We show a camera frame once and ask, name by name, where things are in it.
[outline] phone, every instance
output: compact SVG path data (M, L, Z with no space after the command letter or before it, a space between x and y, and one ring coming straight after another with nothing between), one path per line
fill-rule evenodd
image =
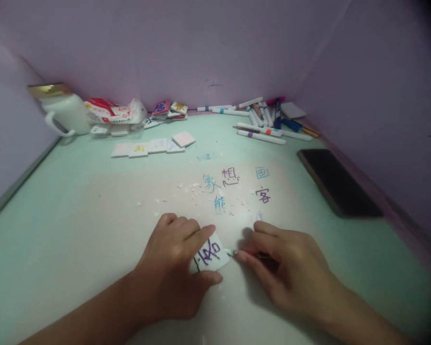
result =
M328 149L302 149L297 155L337 216L383 217L380 208Z

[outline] white mug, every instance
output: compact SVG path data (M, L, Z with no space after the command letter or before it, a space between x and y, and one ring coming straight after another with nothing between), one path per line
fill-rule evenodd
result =
M47 85L29 85L29 92L42 102L43 109L48 113L45 116L46 124L62 137L82 135L90 131L88 124L88 109L83 100L72 92L64 83ZM55 119L68 133L56 127Z
M74 134L82 135L90 131L88 124L88 110L83 100L76 94L51 97L41 100L42 107L48 113L45 116L46 124L62 137L71 137ZM56 127L53 118L59 122L68 133L63 133Z

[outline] fingernail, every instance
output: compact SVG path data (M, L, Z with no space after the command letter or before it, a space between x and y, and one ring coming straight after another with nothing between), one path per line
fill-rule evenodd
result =
M237 252L236 253L236 257L238 258L238 260L240 260L241 262L246 262L247 257L246 254L244 254L244 252Z
M214 274L214 284L220 284L222 283L222 280L224 280L224 278L220 273Z

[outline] finger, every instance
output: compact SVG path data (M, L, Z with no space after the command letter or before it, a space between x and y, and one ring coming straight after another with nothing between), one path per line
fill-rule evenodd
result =
M191 256L195 256L215 230L215 225L207 225L202 227L199 231L193 233L193 235L185 241L189 250L189 254Z
M269 254L277 262L281 262L281 242L278 238L262 232L253 232L245 243L243 250L255 255L258 253Z
M223 277L219 273L212 271L198 272L191 277L189 281L190 287L187 290L189 301L186 303L186 318L192 318L197 314L208 289L213 285L221 283L222 280Z
M250 255L245 251L238 251L236 253L237 258L245 263L259 279L263 290L267 296L272 299L273 293L281 287L281 282L277 277L271 273L267 267L257 259L255 256Z
M261 232L270 236L280 237L284 230L271 225L270 223L257 220L254 223L254 231Z
M200 229L200 225L194 219L189 219L186 221L179 229L184 240L192 236L195 232Z
M185 224L186 221L187 221L186 217L179 217L175 221L172 222L172 226L175 229L180 228L182 225Z
M224 278L218 272L202 271L192 276L192 286L196 297L201 300L211 286L222 283Z
M175 213L163 213L158 220L157 227L170 225L177 218Z

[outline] lavender wall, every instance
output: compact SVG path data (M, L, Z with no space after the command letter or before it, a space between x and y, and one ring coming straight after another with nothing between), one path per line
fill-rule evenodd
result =
M2 195L56 140L26 86L41 79L0 42L0 207Z
M192 108L293 95L350 2L0 0L0 34L80 96Z
M354 0L295 101L431 248L431 17L418 3Z

